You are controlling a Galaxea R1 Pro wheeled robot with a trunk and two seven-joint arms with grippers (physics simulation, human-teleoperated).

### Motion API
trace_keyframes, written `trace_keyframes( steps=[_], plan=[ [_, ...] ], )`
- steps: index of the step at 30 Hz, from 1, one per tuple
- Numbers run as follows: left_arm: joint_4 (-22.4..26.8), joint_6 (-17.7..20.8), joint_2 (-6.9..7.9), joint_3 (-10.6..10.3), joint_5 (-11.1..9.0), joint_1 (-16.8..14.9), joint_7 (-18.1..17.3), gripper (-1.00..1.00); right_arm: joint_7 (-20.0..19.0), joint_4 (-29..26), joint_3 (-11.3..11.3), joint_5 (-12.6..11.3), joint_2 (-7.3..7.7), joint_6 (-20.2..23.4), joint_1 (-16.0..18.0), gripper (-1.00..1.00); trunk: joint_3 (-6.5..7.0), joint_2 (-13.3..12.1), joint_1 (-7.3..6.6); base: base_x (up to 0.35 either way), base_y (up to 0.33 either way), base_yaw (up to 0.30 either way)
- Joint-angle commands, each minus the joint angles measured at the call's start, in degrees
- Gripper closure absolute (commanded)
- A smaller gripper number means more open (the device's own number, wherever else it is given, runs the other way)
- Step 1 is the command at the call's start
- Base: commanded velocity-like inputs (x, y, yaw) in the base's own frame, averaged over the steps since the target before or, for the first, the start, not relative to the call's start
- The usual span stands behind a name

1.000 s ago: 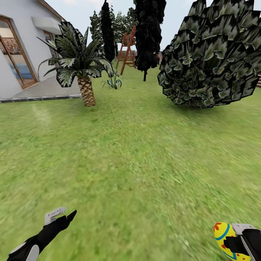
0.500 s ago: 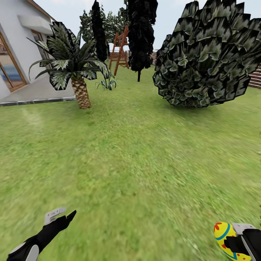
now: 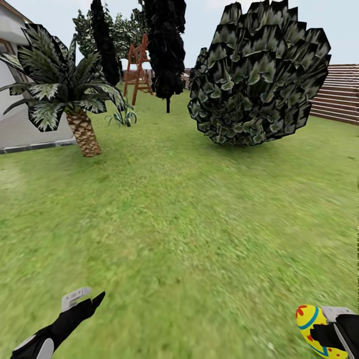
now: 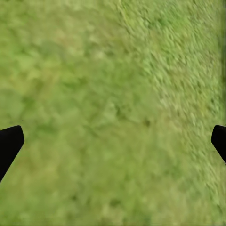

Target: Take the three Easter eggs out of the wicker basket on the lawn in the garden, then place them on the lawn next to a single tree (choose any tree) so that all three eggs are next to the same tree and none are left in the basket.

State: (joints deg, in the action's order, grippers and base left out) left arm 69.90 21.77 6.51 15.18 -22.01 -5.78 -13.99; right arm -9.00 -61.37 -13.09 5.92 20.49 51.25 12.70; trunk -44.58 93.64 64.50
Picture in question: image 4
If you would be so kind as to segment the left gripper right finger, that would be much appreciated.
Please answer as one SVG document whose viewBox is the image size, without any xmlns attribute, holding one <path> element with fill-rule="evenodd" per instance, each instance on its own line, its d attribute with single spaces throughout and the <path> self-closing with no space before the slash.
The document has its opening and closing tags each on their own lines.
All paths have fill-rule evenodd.
<svg viewBox="0 0 226 226">
<path fill-rule="evenodd" d="M 211 142 L 226 163 L 226 127 L 216 125 L 212 132 Z"/>
</svg>

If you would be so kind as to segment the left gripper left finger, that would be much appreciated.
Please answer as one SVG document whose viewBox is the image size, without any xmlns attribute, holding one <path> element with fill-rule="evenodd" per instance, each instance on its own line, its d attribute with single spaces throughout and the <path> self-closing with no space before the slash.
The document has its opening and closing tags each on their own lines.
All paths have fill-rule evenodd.
<svg viewBox="0 0 226 226">
<path fill-rule="evenodd" d="M 24 144 L 20 125 L 0 130 L 0 181 Z"/>
</svg>

